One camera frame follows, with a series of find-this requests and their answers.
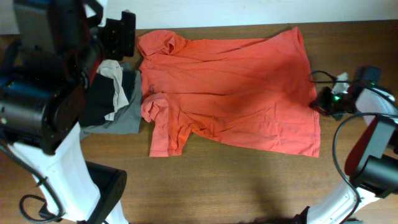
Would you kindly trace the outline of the red printed t-shirt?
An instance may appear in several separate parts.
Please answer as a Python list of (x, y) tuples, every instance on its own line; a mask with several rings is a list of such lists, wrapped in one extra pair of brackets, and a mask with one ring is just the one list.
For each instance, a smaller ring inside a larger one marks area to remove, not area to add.
[(320, 153), (316, 90), (301, 31), (269, 39), (139, 37), (141, 115), (155, 124), (150, 156), (179, 156), (191, 134), (310, 157)]

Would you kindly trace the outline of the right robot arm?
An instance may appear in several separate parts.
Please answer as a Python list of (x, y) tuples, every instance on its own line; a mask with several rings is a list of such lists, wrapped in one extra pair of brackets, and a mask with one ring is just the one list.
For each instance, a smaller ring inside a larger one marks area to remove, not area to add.
[[(320, 203), (293, 217), (294, 224), (355, 223), (352, 216), (364, 206), (397, 193), (397, 104), (390, 90), (379, 86), (381, 70), (359, 67), (352, 80), (342, 73), (324, 81), (324, 88), (310, 103), (311, 109), (340, 121), (333, 136), (332, 157), (343, 181)], [(344, 167), (336, 156), (343, 126), (363, 118), (367, 128), (354, 145)]]

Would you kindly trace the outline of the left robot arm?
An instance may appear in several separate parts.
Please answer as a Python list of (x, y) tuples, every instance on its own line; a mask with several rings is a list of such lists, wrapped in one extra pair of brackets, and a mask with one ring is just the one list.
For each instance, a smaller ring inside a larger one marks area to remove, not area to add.
[(41, 190), (30, 221), (126, 223), (126, 171), (84, 159), (79, 119), (101, 62), (133, 56), (134, 13), (107, 19), (99, 1), (12, 5), (21, 37), (1, 65), (1, 150)]

